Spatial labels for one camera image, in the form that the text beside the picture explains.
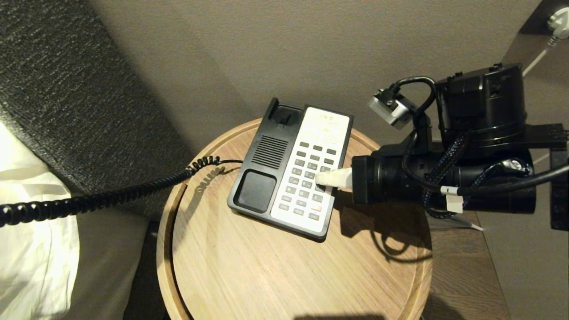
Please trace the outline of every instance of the speaker grille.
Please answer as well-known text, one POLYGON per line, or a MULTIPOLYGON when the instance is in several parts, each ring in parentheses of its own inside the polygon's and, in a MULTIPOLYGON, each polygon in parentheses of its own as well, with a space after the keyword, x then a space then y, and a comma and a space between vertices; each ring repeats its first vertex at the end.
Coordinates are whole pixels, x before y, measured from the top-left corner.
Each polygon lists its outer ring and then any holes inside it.
POLYGON ((281 166, 288 142, 269 136, 262 136, 251 162, 270 168, 278 169, 281 166))

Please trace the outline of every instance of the gray upholstered headboard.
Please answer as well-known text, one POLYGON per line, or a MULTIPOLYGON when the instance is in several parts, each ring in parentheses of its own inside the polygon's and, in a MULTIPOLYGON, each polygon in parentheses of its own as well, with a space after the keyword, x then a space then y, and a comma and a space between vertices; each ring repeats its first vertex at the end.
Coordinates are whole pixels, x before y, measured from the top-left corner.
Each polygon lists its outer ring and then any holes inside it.
MULTIPOLYGON (((86 0, 0 0, 0 120, 79 192, 175 173, 187 146, 86 0)), ((169 190, 126 207, 157 219, 169 190)))

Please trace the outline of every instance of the white keypad panel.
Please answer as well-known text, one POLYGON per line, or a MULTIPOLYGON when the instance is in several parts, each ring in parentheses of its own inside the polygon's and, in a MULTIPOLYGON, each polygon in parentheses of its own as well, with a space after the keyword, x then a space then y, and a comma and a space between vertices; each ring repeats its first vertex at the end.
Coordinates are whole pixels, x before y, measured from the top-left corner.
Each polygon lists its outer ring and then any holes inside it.
POLYGON ((332 188, 319 186, 317 172, 338 169, 349 117, 308 107, 277 191, 271 216, 321 232, 333 205, 332 188))

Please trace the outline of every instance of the round wooden side table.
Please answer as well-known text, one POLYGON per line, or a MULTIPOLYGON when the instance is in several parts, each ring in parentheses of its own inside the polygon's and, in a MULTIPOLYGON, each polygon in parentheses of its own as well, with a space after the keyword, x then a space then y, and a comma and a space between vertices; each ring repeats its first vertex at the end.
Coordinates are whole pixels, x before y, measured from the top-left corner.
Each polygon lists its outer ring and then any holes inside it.
MULTIPOLYGON (((196 157, 243 159, 261 120, 196 157)), ((378 145, 352 130, 344 166, 378 145)), ((418 319, 431 283, 431 238, 418 208, 355 206, 338 190, 325 242, 248 219, 226 203, 238 163, 175 186, 158 233, 160 289, 172 319, 418 319)))

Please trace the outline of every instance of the white power cord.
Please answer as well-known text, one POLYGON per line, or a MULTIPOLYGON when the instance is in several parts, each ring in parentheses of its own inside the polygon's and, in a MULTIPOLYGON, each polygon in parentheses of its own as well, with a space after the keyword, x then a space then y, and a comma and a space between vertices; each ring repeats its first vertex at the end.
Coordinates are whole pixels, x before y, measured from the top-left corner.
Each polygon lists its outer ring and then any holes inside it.
POLYGON ((523 71, 522 76, 524 77, 553 47, 557 45, 557 43, 559 43, 559 41, 569 37, 569 7, 557 10, 557 12, 549 17, 547 26, 549 26, 549 29, 553 30, 553 35, 547 42, 548 46, 523 71))

